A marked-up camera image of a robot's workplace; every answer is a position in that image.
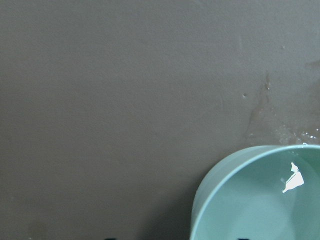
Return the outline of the mint green bowl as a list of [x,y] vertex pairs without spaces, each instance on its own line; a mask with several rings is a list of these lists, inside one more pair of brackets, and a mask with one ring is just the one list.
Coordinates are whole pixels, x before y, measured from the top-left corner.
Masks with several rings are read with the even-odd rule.
[[192,240],[317,240],[320,147],[262,145],[219,161],[192,205]]

